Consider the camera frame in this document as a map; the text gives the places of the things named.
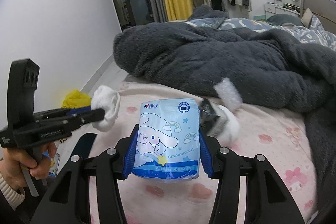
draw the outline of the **yellow plastic bag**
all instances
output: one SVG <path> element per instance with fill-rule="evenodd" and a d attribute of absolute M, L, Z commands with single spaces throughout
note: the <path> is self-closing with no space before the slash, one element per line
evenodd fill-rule
<path fill-rule="evenodd" d="M 85 93 L 81 93 L 79 90 L 73 90 L 63 101 L 63 108 L 79 108 L 91 105 L 91 98 Z"/>

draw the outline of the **white tile floor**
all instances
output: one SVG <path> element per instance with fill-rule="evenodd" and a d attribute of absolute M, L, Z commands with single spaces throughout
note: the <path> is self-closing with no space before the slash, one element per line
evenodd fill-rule
<path fill-rule="evenodd" d="M 116 65 L 115 61 L 113 61 L 112 64 L 107 68 L 107 70 L 99 78 L 99 80 L 95 83 L 92 90 L 89 92 L 89 95 L 92 97 L 93 93 L 100 85 L 107 85 L 115 90 L 118 90 L 121 82 L 125 79 L 126 76 L 127 76 L 127 72 L 120 69 Z M 89 125 L 85 125 L 85 126 L 82 126 L 80 129 L 73 131 L 72 137 L 68 138 L 65 142 L 56 143 L 56 145 L 58 146 L 57 153 L 60 155 L 59 164 L 58 164 L 58 172 L 67 163 L 79 138 L 88 132 L 86 130 L 88 126 Z"/>

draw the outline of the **beige headboard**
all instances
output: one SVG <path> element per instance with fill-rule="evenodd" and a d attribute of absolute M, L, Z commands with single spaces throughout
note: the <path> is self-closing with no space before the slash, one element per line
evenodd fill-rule
<path fill-rule="evenodd" d="M 326 31 L 336 34 L 335 2 L 330 0 L 301 0 L 300 17 L 308 8 L 319 18 Z"/>

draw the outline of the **blue tissue package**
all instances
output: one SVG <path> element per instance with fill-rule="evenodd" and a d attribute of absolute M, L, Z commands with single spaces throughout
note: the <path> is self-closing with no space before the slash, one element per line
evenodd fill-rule
<path fill-rule="evenodd" d="M 199 126 L 193 99 L 142 103 L 132 173 L 167 183 L 197 178 Z"/>

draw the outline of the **fluffy gray blanket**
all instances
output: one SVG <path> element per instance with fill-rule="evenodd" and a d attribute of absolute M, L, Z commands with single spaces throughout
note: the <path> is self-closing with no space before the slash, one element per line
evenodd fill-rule
<path fill-rule="evenodd" d="M 224 15 L 202 6 L 192 19 Z M 125 30 L 115 39 L 114 56 L 135 77 L 214 97 L 214 85 L 228 77 L 245 103 L 304 113 L 318 209 L 335 201 L 336 53 L 331 49 L 301 44 L 276 29 L 256 33 L 167 22 Z"/>

